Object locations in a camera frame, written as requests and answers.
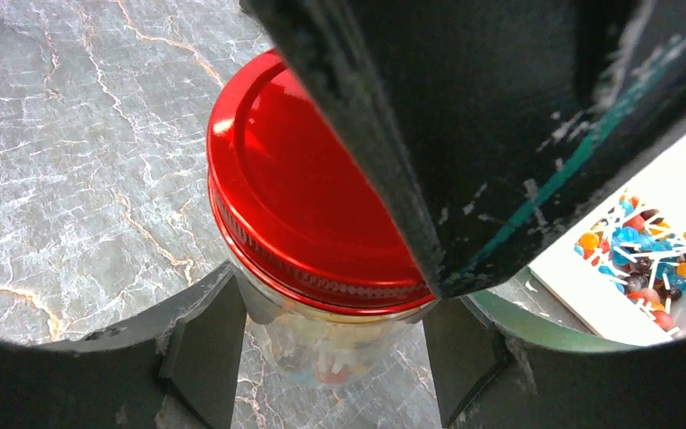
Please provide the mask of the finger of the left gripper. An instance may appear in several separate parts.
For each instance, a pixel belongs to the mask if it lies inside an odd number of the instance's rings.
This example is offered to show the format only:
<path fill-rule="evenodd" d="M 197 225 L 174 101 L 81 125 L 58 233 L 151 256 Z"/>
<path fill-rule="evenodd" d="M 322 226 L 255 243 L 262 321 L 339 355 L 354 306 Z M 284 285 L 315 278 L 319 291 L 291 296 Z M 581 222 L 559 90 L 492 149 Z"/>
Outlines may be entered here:
<path fill-rule="evenodd" d="M 442 299 L 686 132 L 686 1 L 251 1 Z"/>

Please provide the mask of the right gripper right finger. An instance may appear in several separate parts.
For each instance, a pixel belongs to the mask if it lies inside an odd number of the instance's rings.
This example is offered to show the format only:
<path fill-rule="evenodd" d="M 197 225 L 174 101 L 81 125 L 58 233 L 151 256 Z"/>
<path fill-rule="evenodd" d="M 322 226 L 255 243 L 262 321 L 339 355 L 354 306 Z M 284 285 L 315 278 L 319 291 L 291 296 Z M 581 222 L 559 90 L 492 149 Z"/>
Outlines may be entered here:
<path fill-rule="evenodd" d="M 686 428 L 686 339 L 562 352 L 500 331 L 461 298 L 423 329 L 446 428 Z"/>

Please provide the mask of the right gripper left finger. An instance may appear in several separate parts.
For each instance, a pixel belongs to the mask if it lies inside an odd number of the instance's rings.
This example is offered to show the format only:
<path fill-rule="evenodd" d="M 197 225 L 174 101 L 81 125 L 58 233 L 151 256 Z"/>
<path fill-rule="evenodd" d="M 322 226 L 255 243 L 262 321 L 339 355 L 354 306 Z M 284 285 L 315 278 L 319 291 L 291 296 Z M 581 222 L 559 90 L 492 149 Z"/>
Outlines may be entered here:
<path fill-rule="evenodd" d="M 230 263 L 76 341 L 0 341 L 0 428 L 154 428 L 167 403 L 231 424 L 246 323 Z"/>

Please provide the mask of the clear plastic jar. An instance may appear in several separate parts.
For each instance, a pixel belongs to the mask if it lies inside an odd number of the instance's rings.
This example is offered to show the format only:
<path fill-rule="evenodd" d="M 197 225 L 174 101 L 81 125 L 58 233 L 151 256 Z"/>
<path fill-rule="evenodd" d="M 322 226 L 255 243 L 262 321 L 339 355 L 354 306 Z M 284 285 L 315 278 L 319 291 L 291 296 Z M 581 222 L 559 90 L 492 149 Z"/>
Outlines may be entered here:
<path fill-rule="evenodd" d="M 393 315 L 330 313 L 282 295 L 232 252 L 229 260 L 264 359 L 305 387 L 333 388 L 363 378 L 435 306 Z"/>

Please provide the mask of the red jar lid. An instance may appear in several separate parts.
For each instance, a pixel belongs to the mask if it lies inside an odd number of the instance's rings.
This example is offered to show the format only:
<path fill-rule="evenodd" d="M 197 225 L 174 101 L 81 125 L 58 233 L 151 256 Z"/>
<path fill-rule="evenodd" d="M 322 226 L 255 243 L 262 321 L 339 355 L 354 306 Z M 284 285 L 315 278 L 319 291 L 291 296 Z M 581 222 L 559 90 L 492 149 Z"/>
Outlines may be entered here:
<path fill-rule="evenodd" d="M 381 199 L 277 51 L 225 85 L 205 147 L 214 218 L 270 290 L 342 315 L 433 301 Z"/>

